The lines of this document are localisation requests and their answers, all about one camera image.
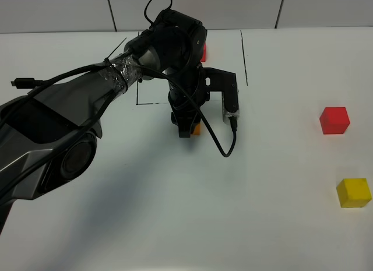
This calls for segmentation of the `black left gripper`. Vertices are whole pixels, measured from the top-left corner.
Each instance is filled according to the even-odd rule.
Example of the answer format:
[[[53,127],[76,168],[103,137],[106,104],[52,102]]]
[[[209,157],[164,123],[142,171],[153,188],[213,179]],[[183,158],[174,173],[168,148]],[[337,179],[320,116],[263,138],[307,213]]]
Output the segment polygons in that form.
[[[210,94],[203,88],[202,63],[198,62],[183,71],[170,67],[166,69],[170,78],[168,102],[171,107],[171,122],[178,127],[180,138],[190,138],[194,124],[209,125],[200,110],[210,100]]]

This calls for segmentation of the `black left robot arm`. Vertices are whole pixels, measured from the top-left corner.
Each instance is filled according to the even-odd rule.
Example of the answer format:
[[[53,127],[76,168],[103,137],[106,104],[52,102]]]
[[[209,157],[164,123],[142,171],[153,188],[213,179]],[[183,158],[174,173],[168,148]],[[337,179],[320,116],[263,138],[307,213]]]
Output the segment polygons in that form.
[[[185,76],[199,65],[206,36],[200,21],[165,9],[122,42],[117,56],[49,80],[15,79],[28,93],[1,106],[1,223],[16,200],[36,199],[83,174],[109,104],[156,72]]]

